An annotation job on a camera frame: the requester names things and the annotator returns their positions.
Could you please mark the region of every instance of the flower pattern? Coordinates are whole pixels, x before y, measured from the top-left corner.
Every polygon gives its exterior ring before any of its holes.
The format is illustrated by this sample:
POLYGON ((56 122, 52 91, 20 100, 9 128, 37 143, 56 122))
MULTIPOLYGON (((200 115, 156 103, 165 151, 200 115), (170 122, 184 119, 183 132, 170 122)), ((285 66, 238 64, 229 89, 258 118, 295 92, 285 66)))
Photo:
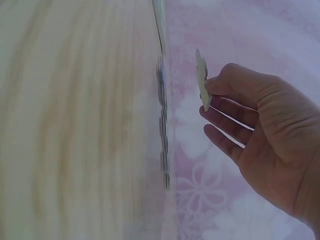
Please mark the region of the flower pattern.
POLYGON ((297 221, 275 209, 256 194, 245 194, 236 199, 230 211, 216 214, 215 229, 202 232, 205 240, 285 240, 297 221))
POLYGON ((205 167, 204 163, 197 162, 192 169, 191 179, 177 178, 178 207, 188 214, 221 208, 228 200, 226 191, 217 188, 222 180, 222 172, 208 173, 205 167))
POLYGON ((283 77, 320 105, 319 11, 319 0, 166 1, 179 240, 314 239, 205 136, 194 55, 199 48, 209 76, 235 62, 283 77))

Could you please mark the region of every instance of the pink wallpaper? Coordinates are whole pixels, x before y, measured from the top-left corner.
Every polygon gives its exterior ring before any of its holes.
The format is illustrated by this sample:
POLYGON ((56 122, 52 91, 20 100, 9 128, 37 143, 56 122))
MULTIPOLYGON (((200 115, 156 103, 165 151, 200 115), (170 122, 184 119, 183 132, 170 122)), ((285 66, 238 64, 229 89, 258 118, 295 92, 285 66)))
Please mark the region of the pink wallpaper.
POLYGON ((203 133, 195 49, 278 75, 320 104, 320 0, 167 0, 179 240, 313 240, 244 181, 203 133))

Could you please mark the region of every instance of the wood surface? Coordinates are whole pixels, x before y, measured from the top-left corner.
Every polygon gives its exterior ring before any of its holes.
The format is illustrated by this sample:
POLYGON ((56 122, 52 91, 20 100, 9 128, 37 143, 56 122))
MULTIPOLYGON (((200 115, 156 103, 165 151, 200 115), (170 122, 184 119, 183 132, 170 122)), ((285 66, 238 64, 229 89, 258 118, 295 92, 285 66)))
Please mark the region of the wood surface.
POLYGON ((157 240, 151 0, 0 0, 0 239, 157 240))

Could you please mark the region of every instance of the white flower print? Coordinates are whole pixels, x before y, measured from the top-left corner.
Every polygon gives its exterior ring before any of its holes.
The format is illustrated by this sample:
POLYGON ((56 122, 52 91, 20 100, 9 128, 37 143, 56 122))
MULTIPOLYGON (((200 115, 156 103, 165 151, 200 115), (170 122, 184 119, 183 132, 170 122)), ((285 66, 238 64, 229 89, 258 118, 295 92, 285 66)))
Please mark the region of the white flower print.
POLYGON ((200 92, 194 90, 189 94, 185 93, 179 107, 174 112, 175 118, 181 123, 181 126, 175 129, 175 137, 189 159, 198 158, 205 154, 212 145, 203 131, 203 127, 208 121, 199 114, 201 105, 200 92))
POLYGON ((297 224, 255 193, 235 200, 230 212, 212 220, 216 228, 202 232, 205 240, 285 240, 297 224))
POLYGON ((186 213, 199 214, 204 208, 212 210, 223 207, 227 200, 224 189, 217 189, 222 180, 222 171, 206 173, 206 164, 197 162, 191 179, 177 177, 178 208, 186 213))
POLYGON ((201 8, 207 8, 215 6, 223 0, 180 0, 185 6, 199 6, 201 8))
POLYGON ((199 115, 199 108, 202 105, 200 93, 193 90, 186 93, 181 100, 179 107, 175 110, 174 116, 180 125, 175 129, 175 137, 181 145, 184 154, 190 160, 203 157, 207 161, 206 172, 222 172, 224 165, 231 173, 240 175, 238 167, 220 149, 212 144, 203 131, 208 123, 199 115))

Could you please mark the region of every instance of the small white object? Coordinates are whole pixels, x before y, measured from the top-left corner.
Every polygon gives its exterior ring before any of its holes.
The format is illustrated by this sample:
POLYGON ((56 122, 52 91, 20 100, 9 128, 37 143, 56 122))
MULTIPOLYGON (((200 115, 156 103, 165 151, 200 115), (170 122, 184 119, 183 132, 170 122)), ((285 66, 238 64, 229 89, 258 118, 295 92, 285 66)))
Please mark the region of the small white object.
POLYGON ((207 77, 208 77, 208 69, 207 69, 206 60, 203 57, 201 57, 199 49, 195 50, 195 60, 196 60, 196 77, 198 80, 200 96, 202 99, 204 111, 207 112, 209 110, 212 96, 205 89, 205 81, 207 80, 207 77))

